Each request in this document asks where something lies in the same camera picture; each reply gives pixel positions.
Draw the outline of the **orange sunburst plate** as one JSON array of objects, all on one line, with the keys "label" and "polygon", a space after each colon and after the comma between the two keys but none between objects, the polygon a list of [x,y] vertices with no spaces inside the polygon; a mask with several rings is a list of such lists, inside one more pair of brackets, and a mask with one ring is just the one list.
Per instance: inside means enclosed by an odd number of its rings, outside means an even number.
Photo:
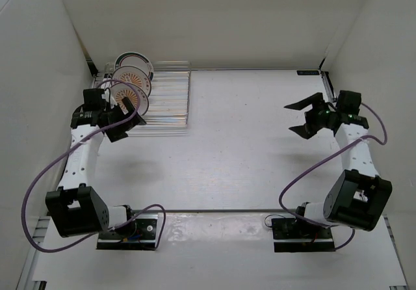
[{"label": "orange sunburst plate", "polygon": [[141,88],[147,96],[151,94],[151,80],[147,74],[135,66],[121,66],[112,74],[113,79],[131,83]]},{"label": "orange sunburst plate", "polygon": [[120,106],[123,112],[128,113],[127,108],[123,104],[124,98],[129,98],[134,108],[138,107],[138,113],[144,116],[149,109],[149,99],[146,93],[138,86],[131,84],[131,87],[118,83],[110,87],[111,95],[115,102]]}]

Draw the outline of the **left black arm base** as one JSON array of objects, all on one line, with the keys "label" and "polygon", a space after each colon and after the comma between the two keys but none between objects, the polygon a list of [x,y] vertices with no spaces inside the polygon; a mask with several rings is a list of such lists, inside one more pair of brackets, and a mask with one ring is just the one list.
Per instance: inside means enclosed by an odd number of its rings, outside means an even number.
[{"label": "left black arm base", "polygon": [[108,231],[97,238],[97,250],[155,251],[158,214],[140,215],[127,231]]}]

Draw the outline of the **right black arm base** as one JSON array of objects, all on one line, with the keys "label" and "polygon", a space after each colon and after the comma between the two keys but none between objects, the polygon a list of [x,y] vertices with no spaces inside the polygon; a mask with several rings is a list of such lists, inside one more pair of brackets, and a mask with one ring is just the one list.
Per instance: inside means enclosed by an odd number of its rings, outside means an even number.
[{"label": "right black arm base", "polygon": [[272,218],[275,253],[333,252],[332,231],[298,221],[296,218]]}]

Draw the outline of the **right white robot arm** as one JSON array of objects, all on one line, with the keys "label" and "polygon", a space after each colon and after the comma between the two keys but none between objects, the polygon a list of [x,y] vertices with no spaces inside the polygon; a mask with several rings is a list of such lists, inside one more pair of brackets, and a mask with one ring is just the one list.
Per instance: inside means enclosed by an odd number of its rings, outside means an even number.
[{"label": "right white robot arm", "polygon": [[385,145],[387,139],[378,139],[368,133],[369,123],[359,114],[363,105],[361,94],[342,90],[335,104],[324,101],[323,95],[316,93],[286,106],[296,111],[311,107],[305,113],[304,125],[291,127],[291,131],[310,139],[321,129],[329,129],[333,132],[339,151],[301,173],[284,191],[337,156],[341,157],[343,168],[323,202],[305,202],[292,213],[295,218],[292,231],[298,237],[310,236],[316,226],[348,226],[355,230],[372,231],[384,211],[393,186],[390,181],[381,178],[375,169],[369,141]]}]

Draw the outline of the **green rimmed white plate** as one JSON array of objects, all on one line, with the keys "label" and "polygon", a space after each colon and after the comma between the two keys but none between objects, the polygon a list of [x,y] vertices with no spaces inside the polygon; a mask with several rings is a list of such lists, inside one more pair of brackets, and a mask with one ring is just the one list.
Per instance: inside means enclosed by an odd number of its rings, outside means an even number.
[{"label": "green rimmed white plate", "polygon": [[136,68],[139,68],[147,74],[151,81],[153,80],[153,64],[143,54],[140,54],[135,51],[128,51],[122,53],[116,58],[114,63],[114,69],[118,69],[121,66],[134,66]]}]

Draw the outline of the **orange sunburst plate front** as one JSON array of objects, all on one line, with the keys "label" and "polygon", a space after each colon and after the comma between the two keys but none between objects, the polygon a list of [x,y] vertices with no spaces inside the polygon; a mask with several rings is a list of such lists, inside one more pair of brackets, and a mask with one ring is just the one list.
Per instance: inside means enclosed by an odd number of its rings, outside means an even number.
[{"label": "orange sunburst plate front", "polygon": [[138,113],[144,116],[149,109],[149,99],[146,93],[138,86],[131,84],[131,87],[118,83],[110,87],[111,95],[115,102],[120,106],[123,112],[128,113],[127,108],[123,104],[124,98],[129,98],[134,108],[138,107]]}]

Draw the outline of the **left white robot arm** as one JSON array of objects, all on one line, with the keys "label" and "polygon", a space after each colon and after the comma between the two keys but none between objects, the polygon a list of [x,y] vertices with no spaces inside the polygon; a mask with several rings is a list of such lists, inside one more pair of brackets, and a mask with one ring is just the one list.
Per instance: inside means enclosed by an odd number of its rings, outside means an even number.
[{"label": "left white robot arm", "polygon": [[93,188],[98,151],[104,138],[116,142],[146,122],[149,103],[143,90],[118,83],[110,88],[89,88],[84,103],[72,114],[71,146],[63,176],[45,197],[47,210],[61,237],[99,233],[114,228],[122,238],[136,231],[127,205],[109,207]]}]

